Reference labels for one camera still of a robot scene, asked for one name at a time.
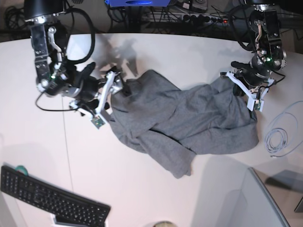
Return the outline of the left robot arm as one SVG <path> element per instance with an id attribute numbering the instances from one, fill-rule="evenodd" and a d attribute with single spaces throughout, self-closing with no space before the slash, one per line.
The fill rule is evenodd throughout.
<path id="1" fill-rule="evenodd" d="M 254 54 L 249 63 L 231 62 L 231 66 L 236 69 L 234 76 L 239 80 L 233 89 L 236 96 L 252 94 L 260 99 L 267 92 L 266 89 L 278 83 L 276 80 L 270 81 L 271 73 L 285 77 L 279 72 L 286 65 L 286 53 L 282 48 L 277 11 L 273 9 L 276 4 L 276 0 L 246 0 L 228 12 L 234 38 L 244 50 Z M 254 8 L 250 15 L 245 14 L 248 8 Z M 243 19 L 250 40 L 247 45 L 243 43 L 234 25 L 239 11 L 244 13 Z"/>

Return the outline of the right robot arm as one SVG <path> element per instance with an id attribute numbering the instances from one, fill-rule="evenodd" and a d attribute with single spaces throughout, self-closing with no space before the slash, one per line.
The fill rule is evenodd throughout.
<path id="1" fill-rule="evenodd" d="M 79 60 L 70 60 L 67 47 L 72 31 L 58 19 L 60 14 L 80 14 L 90 29 L 91 44 L 89 52 Z M 108 93 L 122 92 L 129 96 L 131 90 L 121 78 L 121 71 L 112 67 L 101 79 L 91 76 L 95 62 L 82 71 L 77 65 L 86 62 L 93 54 L 96 30 L 89 15 L 82 9 L 74 8 L 65 0 L 26 0 L 24 17 L 31 22 L 31 44 L 35 53 L 36 86 L 41 95 L 57 95 L 73 98 L 67 111 L 79 111 L 84 115 L 97 113 L 97 108 L 108 109 Z"/>

